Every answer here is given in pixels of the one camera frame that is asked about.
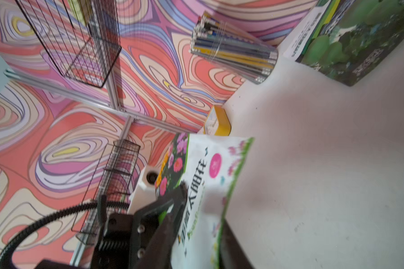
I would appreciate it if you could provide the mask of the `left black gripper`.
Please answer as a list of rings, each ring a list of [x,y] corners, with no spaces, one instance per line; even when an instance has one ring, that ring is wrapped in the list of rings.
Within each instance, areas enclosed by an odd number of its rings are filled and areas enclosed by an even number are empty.
[[[111,213],[125,202],[98,201],[52,213],[33,224],[37,231],[47,224],[81,211],[95,209],[99,231],[90,267],[92,269],[170,269],[171,251],[187,204],[187,186],[180,184],[135,214]]]

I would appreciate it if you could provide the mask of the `white sunflowers seed packet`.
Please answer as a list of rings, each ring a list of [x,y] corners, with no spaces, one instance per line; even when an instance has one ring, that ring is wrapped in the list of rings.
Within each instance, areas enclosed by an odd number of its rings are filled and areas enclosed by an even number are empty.
[[[174,269],[218,269],[229,200],[254,142],[252,137],[179,133],[155,182],[157,197],[180,184],[187,202],[171,252]]]

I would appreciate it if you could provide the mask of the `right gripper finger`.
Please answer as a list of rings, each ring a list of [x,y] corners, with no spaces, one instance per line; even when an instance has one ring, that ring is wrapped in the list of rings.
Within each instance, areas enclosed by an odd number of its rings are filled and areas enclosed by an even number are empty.
[[[220,269],[253,269],[228,222],[224,222],[220,241]]]

